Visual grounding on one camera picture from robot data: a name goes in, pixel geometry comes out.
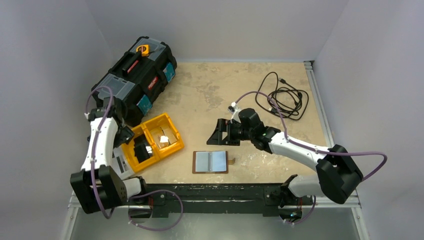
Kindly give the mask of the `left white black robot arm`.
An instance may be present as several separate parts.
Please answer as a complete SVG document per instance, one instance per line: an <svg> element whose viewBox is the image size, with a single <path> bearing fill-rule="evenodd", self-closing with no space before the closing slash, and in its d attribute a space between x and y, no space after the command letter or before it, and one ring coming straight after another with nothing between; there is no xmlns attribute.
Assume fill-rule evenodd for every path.
<svg viewBox="0 0 424 240"><path fill-rule="evenodd" d="M70 184L86 214L113 210L128 199L138 205L149 199L143 180L123 172L120 147L135 135L125 124L125 113L124 103L114 96L85 113L90 124L88 150L80 171L71 174Z"/></svg>

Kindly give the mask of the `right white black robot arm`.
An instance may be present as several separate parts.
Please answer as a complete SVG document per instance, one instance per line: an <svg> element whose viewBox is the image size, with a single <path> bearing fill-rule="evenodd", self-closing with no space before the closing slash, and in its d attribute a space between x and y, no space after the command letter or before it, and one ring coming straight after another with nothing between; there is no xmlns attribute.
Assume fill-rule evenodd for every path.
<svg viewBox="0 0 424 240"><path fill-rule="evenodd" d="M324 147L298 140L278 128L264 125L252 108L236 110L231 119L219 118L207 145L239 146L249 141L260 151L287 157L315 171L315 175L294 176L281 189L288 204L307 195L325 196L344 204L364 175L341 145Z"/></svg>

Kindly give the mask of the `brown leather card holder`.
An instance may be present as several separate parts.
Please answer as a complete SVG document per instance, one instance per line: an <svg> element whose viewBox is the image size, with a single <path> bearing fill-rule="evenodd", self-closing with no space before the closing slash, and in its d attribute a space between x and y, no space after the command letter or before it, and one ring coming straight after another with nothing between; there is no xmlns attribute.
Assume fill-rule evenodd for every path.
<svg viewBox="0 0 424 240"><path fill-rule="evenodd" d="M192 155L193 174L227 174L229 166L236 162L228 151L194 151Z"/></svg>

